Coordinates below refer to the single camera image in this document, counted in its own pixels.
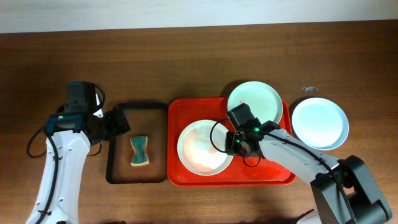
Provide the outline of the green and yellow sponge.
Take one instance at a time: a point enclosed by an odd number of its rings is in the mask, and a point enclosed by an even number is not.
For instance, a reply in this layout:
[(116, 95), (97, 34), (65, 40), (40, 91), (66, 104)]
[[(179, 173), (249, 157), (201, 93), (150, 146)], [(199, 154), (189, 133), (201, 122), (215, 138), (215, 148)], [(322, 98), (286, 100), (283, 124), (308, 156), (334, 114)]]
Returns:
[(149, 157), (147, 155), (147, 136), (135, 136), (130, 139), (133, 156), (131, 159), (131, 165), (133, 167), (149, 165)]

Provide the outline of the white plate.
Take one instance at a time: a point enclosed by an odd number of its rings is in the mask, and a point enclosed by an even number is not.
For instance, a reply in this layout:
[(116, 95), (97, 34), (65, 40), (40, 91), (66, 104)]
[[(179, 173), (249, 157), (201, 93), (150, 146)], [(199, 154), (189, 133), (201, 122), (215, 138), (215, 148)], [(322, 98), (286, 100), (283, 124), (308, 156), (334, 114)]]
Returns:
[(224, 153), (228, 129), (213, 120), (203, 119), (189, 124), (177, 141), (177, 154), (190, 172), (210, 176), (223, 172), (233, 156)]

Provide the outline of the light blue plate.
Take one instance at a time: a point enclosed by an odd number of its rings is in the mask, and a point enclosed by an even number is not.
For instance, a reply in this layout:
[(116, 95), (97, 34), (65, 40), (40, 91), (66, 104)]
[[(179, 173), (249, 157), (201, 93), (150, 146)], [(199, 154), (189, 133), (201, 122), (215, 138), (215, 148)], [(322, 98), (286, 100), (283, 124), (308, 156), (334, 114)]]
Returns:
[(340, 147), (349, 135), (347, 115), (326, 98), (307, 98), (298, 103), (292, 113), (292, 127), (303, 143), (321, 151)]

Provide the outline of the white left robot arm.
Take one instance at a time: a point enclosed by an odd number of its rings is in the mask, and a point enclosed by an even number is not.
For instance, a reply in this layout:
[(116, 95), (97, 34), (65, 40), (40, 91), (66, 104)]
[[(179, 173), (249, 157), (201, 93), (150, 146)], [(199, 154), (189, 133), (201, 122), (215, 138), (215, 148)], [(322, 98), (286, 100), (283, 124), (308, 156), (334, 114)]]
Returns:
[(56, 113), (45, 123), (46, 160), (27, 223), (78, 223), (78, 200), (90, 147), (130, 131), (121, 110)]

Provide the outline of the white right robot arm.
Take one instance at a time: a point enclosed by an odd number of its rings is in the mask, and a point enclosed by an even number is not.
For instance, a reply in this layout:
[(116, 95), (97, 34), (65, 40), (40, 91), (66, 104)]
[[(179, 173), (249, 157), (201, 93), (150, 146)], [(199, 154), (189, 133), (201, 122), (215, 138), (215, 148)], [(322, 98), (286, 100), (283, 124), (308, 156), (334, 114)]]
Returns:
[(228, 152), (257, 154), (307, 183), (316, 210), (299, 223), (386, 223), (392, 210), (367, 165), (356, 156), (346, 159), (321, 153), (292, 137), (273, 121), (261, 123), (243, 103), (227, 113), (235, 131), (226, 135)]

